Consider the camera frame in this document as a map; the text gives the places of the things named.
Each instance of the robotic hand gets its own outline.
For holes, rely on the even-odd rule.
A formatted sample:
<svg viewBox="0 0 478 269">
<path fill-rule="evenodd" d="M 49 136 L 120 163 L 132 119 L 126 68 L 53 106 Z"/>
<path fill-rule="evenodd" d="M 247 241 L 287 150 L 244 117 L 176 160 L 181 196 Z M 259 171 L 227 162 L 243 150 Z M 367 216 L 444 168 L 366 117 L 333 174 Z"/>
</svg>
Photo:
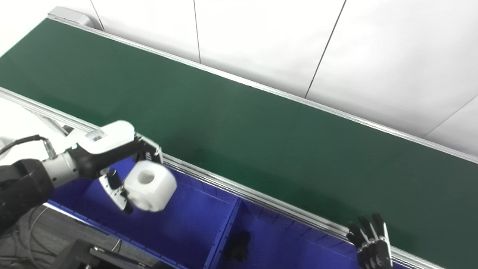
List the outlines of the robotic hand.
<svg viewBox="0 0 478 269">
<path fill-rule="evenodd" d="M 352 222 L 348 224 L 347 238 L 357 248 L 360 269 L 393 269 L 387 225 L 378 213 L 372 215 L 377 230 L 365 216 L 358 221 L 365 233 Z"/>
<path fill-rule="evenodd" d="M 48 139 L 34 135 L 0 148 L 0 156 L 15 145 L 34 140 L 43 140 L 48 159 L 22 159 L 12 165 L 0 166 L 0 235 L 8 231 L 31 208 L 45 203 L 55 188 L 77 178 L 99 178 L 108 195 L 127 213 L 132 211 L 129 200 L 143 210 L 162 210 L 176 188 L 173 175 L 162 166 L 161 148 L 135 133 L 134 127 L 128 122 L 117 121 L 92 131 L 58 155 Z M 138 177 L 146 168 L 149 177 L 151 171 L 159 170 L 162 173 L 160 181 L 166 183 L 156 181 L 155 184 L 167 189 L 162 205 L 155 206 L 157 201 L 149 201 L 138 195 L 137 191 L 136 196 L 129 199 L 123 181 L 115 170 L 109 169 L 110 165 L 130 156 L 136 162 L 130 174 L 136 171 L 135 176 Z M 150 188 L 151 186 L 145 185 L 148 191 Z"/>
</svg>

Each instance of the black object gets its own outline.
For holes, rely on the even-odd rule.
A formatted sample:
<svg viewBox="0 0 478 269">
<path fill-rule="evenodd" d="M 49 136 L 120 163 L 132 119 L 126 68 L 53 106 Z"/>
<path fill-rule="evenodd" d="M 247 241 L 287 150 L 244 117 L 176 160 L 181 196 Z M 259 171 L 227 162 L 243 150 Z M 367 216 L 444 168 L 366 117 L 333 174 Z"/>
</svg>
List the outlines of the black object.
<svg viewBox="0 0 478 269">
<path fill-rule="evenodd" d="M 149 152 L 152 154 L 151 161 L 161 163 L 159 156 L 154 155 L 156 151 L 157 149 L 154 146 L 148 144 L 139 136 L 135 136 L 134 140 L 127 144 L 100 154 L 91 154 L 80 145 L 66 150 L 75 161 L 79 176 L 86 179 L 99 178 L 101 176 L 101 171 L 109 167 L 111 164 L 126 159 L 127 157 L 137 155 L 137 153 L 146 156 L 146 152 Z"/>
<path fill-rule="evenodd" d="M 36 134 L 36 135 L 32 135 L 32 136 L 28 136 L 28 137 L 24 137 L 24 138 L 15 140 L 15 141 L 11 142 L 10 144 L 6 145 L 5 147 L 0 148 L 0 155 L 4 154 L 5 152 L 7 152 L 7 150 L 11 149 L 12 147 L 14 147 L 16 145 L 20 145 L 20 144 L 30 142 L 30 141 L 39 141 L 39 140 L 47 140 L 47 139 L 44 138 L 43 136 L 39 136 L 38 134 Z"/>
<path fill-rule="evenodd" d="M 349 223 L 347 238 L 357 248 L 357 262 L 361 269 L 392 269 L 387 225 L 378 213 L 374 213 L 372 218 L 376 228 L 365 216 L 359 217 L 365 232 Z"/>
<path fill-rule="evenodd" d="M 224 254 L 227 258 L 234 258 L 237 261 L 245 261 L 248 251 L 247 245 L 250 241 L 250 232 L 243 231 L 229 238 L 226 243 Z"/>
<path fill-rule="evenodd" d="M 31 208 L 45 203 L 54 186 L 39 160 L 23 159 L 0 166 L 0 235 Z"/>
<path fill-rule="evenodd" d="M 77 239 L 63 249 L 50 269 L 154 269 L 141 262 Z"/>
</svg>

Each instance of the blue bin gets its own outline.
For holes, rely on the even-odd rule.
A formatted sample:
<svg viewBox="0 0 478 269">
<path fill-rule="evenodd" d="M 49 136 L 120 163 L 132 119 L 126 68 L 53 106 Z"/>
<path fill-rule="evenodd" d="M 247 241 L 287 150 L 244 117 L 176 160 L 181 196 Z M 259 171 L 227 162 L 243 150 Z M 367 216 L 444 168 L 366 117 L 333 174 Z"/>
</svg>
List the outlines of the blue bin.
<svg viewBox="0 0 478 269">
<path fill-rule="evenodd" d="M 126 159 L 112 167 L 124 178 L 133 166 Z M 350 243 L 172 172 L 177 190 L 158 213 L 123 213 L 97 180 L 72 181 L 49 203 L 178 269 L 359 268 Z M 244 231 L 251 235 L 247 259 L 227 258 L 228 239 Z"/>
</svg>

